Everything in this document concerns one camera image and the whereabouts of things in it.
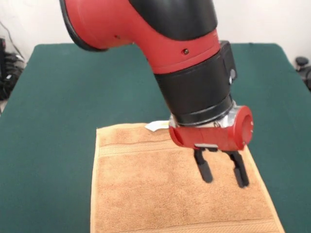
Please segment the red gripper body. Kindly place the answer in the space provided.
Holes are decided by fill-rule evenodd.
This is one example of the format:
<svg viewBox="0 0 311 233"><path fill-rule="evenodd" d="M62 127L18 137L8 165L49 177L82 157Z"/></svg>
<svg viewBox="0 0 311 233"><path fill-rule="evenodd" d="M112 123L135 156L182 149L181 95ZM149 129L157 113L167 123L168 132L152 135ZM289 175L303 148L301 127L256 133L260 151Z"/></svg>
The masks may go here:
<svg viewBox="0 0 311 233"><path fill-rule="evenodd" d="M250 108L234 106L222 119L200 126L179 126L171 119L169 133L173 142L180 147L237 151L251 141L253 127Z"/></svg>

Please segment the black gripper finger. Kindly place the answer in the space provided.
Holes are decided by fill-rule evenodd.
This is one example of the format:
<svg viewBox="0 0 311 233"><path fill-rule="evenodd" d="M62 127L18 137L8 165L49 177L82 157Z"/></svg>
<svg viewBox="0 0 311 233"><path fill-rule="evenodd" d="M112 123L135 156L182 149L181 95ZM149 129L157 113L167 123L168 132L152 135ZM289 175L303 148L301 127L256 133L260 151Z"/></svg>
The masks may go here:
<svg viewBox="0 0 311 233"><path fill-rule="evenodd" d="M211 183L213 181L213 176L211 174L208 162L203 157L203 151L204 149L195 149L194 158L195 158L195 161L198 166L202 179L206 183Z"/></svg>
<svg viewBox="0 0 311 233"><path fill-rule="evenodd" d="M229 151L227 153L230 157L230 159L234 163L234 174L238 183L238 186L240 188L245 188L249 185L249 179L247 176L247 172L245 169L245 165L242 159L242 156L238 151Z"/></svg>

